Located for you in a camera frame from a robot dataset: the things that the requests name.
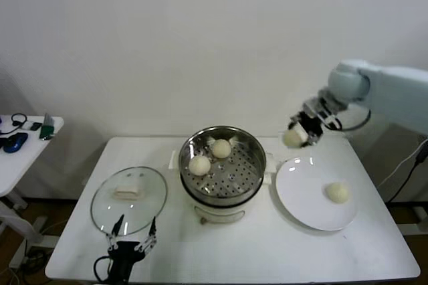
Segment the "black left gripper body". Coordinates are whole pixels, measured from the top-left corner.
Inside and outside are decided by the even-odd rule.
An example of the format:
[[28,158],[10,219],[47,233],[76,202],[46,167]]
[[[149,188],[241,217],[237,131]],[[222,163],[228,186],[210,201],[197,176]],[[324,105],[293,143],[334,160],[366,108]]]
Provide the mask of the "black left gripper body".
[[128,282],[135,263],[145,259],[144,250],[139,249],[138,242],[120,241],[108,249],[108,256],[112,260],[107,282]]

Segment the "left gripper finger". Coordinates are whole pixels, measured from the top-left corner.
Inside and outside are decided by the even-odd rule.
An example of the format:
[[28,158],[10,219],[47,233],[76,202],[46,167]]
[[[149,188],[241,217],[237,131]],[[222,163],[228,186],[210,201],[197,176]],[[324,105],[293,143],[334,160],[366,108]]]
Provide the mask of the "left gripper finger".
[[142,253],[142,254],[149,254],[150,251],[156,245],[156,243],[157,243],[157,238],[156,238],[156,217],[153,217],[151,225],[150,225],[150,229],[148,231],[148,235],[146,236],[146,238],[142,242],[139,242],[134,247],[134,251]]
[[113,225],[112,231],[107,235],[109,250],[115,250],[118,248],[116,238],[118,237],[123,219],[124,219],[124,214],[120,216],[118,221]]

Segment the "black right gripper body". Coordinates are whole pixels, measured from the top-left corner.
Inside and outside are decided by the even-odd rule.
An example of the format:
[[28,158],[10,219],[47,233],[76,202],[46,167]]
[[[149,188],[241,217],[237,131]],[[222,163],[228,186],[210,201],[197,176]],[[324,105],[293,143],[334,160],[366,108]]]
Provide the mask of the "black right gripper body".
[[320,138],[322,137],[322,122],[319,118],[311,118],[303,111],[299,112],[298,116],[301,116],[302,128],[304,129],[307,135],[313,132],[314,134],[319,134]]

